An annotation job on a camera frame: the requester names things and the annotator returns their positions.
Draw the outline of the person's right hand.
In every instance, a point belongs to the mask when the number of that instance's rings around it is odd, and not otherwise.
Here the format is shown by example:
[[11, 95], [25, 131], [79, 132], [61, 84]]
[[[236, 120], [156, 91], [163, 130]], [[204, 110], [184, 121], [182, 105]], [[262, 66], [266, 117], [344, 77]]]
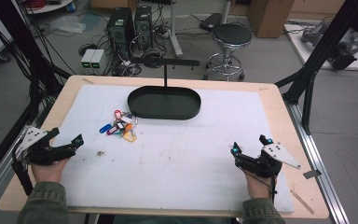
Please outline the person's right hand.
[[247, 181], [247, 190], [251, 199], [271, 199], [271, 178], [244, 172]]

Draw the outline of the grey robot device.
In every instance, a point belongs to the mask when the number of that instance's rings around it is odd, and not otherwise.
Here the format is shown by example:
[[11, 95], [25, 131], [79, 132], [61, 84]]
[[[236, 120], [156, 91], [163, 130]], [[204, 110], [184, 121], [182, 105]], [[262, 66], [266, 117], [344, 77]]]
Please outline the grey robot device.
[[[306, 28], [301, 36], [303, 43], [311, 43], [315, 47], [331, 24], [331, 21], [321, 21], [315, 27]], [[350, 30], [341, 38], [330, 54], [327, 61], [336, 70], [344, 70], [356, 61], [354, 55], [358, 52], [358, 37], [355, 37]]]

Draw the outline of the black flat box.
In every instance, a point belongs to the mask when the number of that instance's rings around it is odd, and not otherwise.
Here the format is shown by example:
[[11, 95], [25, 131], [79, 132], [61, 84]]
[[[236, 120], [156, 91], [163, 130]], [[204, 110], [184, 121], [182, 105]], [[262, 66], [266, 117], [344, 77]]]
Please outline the black flat box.
[[221, 13], [213, 13], [200, 23], [199, 28], [211, 32], [215, 25], [218, 25], [221, 22], [221, 19]]

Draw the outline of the clear plastic bag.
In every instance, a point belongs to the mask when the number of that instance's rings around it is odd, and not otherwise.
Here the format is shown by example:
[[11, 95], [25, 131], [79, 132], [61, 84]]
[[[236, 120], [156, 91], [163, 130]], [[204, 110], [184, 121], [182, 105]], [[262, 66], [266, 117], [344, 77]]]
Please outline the clear plastic bag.
[[71, 34], [82, 34], [86, 30], [86, 24], [79, 21], [78, 16], [62, 16], [51, 21], [53, 30], [60, 30]]

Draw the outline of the white bench power supply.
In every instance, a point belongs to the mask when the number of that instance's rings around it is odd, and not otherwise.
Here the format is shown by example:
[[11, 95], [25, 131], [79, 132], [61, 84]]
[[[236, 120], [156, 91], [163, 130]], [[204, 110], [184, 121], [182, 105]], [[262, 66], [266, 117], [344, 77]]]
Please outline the white bench power supply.
[[81, 59], [81, 65], [86, 75], [89, 75], [92, 72], [91, 60], [94, 54], [94, 49], [87, 49]]
[[93, 56], [90, 60], [92, 73], [94, 75], [101, 75], [103, 73], [104, 63], [105, 63], [104, 50], [103, 49], [94, 50]]

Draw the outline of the black key stand oval tray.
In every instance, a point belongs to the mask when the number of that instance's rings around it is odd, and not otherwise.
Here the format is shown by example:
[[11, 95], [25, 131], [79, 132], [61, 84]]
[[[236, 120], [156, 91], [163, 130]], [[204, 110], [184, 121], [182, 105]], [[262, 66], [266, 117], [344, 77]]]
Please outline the black key stand oval tray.
[[195, 60], [136, 58], [133, 63], [156, 63], [164, 68], [163, 86], [143, 86], [132, 91], [127, 99], [130, 112], [143, 119], [192, 119], [200, 112], [200, 95], [183, 87], [168, 85], [167, 65], [199, 66]]

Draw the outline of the thin wooden strip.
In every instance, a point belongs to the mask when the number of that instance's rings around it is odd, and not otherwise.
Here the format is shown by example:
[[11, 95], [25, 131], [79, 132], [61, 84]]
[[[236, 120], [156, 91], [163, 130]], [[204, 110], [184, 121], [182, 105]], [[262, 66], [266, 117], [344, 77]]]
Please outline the thin wooden strip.
[[314, 215], [314, 210], [293, 189], [290, 189], [290, 192], [312, 215]]

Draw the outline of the black metal frame strut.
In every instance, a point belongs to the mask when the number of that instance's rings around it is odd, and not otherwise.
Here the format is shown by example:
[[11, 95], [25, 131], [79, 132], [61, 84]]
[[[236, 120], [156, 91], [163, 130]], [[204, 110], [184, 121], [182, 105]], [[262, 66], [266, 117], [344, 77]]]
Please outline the black metal frame strut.
[[316, 75], [357, 19], [358, 0], [345, 0], [304, 65], [291, 76], [275, 83], [278, 88], [292, 83], [289, 90], [282, 95], [283, 100], [290, 105], [297, 105], [299, 97], [305, 93], [301, 126], [307, 135], [310, 135], [310, 109]]
[[12, 0], [0, 0], [0, 21], [12, 37], [12, 41], [9, 41], [1, 31], [0, 40], [30, 81], [29, 121], [41, 126], [62, 91], [61, 78], [68, 79], [71, 75], [42, 53], [27, 22]]

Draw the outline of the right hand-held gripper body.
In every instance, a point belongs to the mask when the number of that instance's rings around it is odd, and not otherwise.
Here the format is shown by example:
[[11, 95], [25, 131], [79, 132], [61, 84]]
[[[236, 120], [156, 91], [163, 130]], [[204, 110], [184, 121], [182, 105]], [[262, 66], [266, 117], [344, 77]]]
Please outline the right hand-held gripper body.
[[284, 163], [296, 169], [301, 168], [300, 163], [281, 143], [262, 146], [258, 158], [242, 154], [234, 160], [238, 168], [264, 178], [278, 175]]

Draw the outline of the white floor board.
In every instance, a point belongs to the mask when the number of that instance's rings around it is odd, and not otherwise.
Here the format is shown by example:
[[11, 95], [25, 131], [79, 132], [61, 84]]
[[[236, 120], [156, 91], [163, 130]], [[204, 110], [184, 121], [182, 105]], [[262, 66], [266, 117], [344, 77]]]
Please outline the white floor board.
[[[311, 43], [303, 43], [301, 41], [301, 36], [303, 33], [303, 28], [300, 25], [295, 24], [285, 24], [284, 29], [287, 32], [292, 45], [294, 46], [298, 57], [302, 63], [305, 63], [312, 53], [314, 46]], [[354, 54], [355, 61], [351, 63], [346, 71], [358, 71], [358, 53]]]

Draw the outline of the white desk leg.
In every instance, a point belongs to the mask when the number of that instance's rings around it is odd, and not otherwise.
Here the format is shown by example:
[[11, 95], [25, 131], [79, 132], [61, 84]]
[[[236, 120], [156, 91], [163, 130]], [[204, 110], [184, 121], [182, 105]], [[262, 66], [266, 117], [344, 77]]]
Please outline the white desk leg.
[[175, 20], [175, 16], [176, 16], [176, 9], [175, 9], [175, 5], [176, 5], [176, 0], [170, 0], [170, 31], [169, 31], [169, 38], [171, 40], [172, 43], [172, 48], [174, 50], [175, 56], [177, 58], [180, 58], [183, 56], [183, 52], [182, 49], [180, 47], [179, 41], [176, 37], [176, 20]]

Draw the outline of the grey tape piece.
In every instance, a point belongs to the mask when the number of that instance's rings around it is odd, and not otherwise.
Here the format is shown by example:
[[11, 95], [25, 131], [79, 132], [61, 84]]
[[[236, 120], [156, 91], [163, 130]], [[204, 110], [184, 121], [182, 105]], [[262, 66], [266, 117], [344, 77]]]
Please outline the grey tape piece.
[[303, 176], [305, 176], [306, 179], [310, 179], [313, 177], [317, 177], [319, 175], [321, 175], [322, 173], [319, 170], [310, 170], [306, 173], [303, 174]]

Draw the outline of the round white table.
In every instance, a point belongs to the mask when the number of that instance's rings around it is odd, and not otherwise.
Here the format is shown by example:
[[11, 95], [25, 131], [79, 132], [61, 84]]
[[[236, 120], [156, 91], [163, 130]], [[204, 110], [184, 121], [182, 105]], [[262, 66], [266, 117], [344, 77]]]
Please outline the round white table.
[[29, 13], [40, 14], [40, 13], [54, 11], [63, 7], [67, 7], [68, 5], [73, 4], [74, 2], [75, 0], [61, 0], [61, 2], [58, 5], [45, 4], [43, 7], [36, 7], [36, 8], [26, 7], [25, 9]]

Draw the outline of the bunch of coloured key tags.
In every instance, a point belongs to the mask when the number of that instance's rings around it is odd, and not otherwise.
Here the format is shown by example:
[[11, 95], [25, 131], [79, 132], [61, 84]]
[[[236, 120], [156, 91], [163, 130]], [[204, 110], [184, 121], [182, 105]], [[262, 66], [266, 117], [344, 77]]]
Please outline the bunch of coloured key tags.
[[121, 110], [114, 111], [114, 119], [112, 122], [105, 124], [99, 133], [106, 135], [119, 135], [128, 142], [135, 142], [137, 135], [134, 131], [138, 124], [138, 118], [131, 112], [124, 112]]

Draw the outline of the person's left hand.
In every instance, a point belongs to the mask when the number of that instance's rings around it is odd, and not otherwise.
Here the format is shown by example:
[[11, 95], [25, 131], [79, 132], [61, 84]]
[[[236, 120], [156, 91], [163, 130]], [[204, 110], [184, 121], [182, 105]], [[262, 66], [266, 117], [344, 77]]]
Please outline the person's left hand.
[[62, 172], [69, 159], [58, 161], [51, 165], [31, 164], [32, 173], [36, 183], [53, 182], [60, 183], [62, 179]]

